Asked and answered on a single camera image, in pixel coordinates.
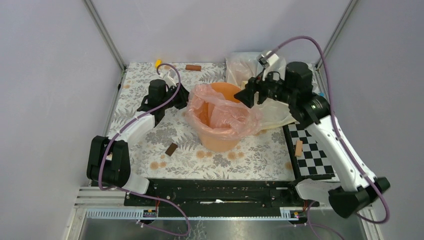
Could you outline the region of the pink translucent trash bag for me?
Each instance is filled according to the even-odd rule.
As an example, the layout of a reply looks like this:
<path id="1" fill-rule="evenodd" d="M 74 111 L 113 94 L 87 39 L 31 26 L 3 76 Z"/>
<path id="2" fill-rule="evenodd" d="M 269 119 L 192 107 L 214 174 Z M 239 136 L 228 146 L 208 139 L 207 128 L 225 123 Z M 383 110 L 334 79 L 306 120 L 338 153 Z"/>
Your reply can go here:
<path id="1" fill-rule="evenodd" d="M 227 82 L 195 85 L 185 111 L 187 123 L 199 134 L 240 140 L 261 130 L 262 112 L 234 98 L 241 89 Z"/>

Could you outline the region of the yellowish translucent trash bag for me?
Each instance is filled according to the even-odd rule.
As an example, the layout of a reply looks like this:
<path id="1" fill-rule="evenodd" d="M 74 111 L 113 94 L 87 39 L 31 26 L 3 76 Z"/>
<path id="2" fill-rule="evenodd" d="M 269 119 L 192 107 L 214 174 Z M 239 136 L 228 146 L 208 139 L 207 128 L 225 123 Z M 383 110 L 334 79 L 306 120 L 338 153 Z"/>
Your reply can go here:
<path id="1" fill-rule="evenodd" d="M 256 104 L 253 108 L 262 114 L 261 130 L 279 128 L 296 121 L 290 113 L 289 106 L 280 101 L 267 98 L 262 104 Z"/>

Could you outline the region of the orange plastic trash bin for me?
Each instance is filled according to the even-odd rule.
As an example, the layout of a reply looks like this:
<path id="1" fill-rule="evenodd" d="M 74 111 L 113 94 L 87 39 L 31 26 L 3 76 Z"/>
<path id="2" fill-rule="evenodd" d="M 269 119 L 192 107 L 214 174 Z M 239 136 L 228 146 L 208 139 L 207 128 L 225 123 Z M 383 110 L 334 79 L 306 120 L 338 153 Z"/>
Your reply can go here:
<path id="1" fill-rule="evenodd" d="M 234 98 L 234 94 L 241 90 L 238 86 L 227 82 L 214 82 L 210 86 L 217 93 L 221 93 L 226 100 L 234 103 L 240 102 Z M 221 135 L 213 135 L 209 132 L 203 133 L 200 130 L 196 130 L 196 133 L 205 148 L 218 153 L 232 150 L 241 141 L 241 138 L 223 139 Z"/>

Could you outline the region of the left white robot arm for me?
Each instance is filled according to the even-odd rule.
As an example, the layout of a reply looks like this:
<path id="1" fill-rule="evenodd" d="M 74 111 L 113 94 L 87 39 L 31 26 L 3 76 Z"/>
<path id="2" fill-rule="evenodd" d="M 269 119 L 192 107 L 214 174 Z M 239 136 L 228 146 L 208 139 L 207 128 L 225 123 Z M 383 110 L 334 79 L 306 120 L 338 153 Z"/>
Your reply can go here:
<path id="1" fill-rule="evenodd" d="M 144 206 L 152 204 L 155 192 L 149 181 L 137 175 L 130 164 L 130 149 L 164 118 L 167 109 L 185 109 L 185 119 L 202 145 L 213 152 L 231 150 L 241 139 L 256 134 L 262 113 L 244 103 L 244 90 L 216 82 L 195 85 L 191 91 L 181 83 L 168 86 L 152 80 L 135 116 L 111 136 L 91 141 L 86 175 L 100 189 L 120 188 L 136 193 Z"/>

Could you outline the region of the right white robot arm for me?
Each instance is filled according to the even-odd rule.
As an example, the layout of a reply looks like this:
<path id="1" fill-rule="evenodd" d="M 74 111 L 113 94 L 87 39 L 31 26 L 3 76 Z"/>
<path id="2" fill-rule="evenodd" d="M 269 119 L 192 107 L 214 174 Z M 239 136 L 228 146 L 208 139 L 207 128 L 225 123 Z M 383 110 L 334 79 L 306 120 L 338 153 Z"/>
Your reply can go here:
<path id="1" fill-rule="evenodd" d="M 294 188 L 286 193 L 287 201 L 293 206 L 305 200 L 325 203 L 342 218 L 373 203 L 390 188 L 390 183 L 386 177 L 376 177 L 343 139 L 329 102 L 313 92 L 313 73 L 308 65 L 291 62 L 285 68 L 284 78 L 275 79 L 277 74 L 263 70 L 250 78 L 234 97 L 249 108 L 267 99 L 288 104 L 290 114 L 317 141 L 340 181 L 336 185 L 310 178 L 296 179 Z"/>

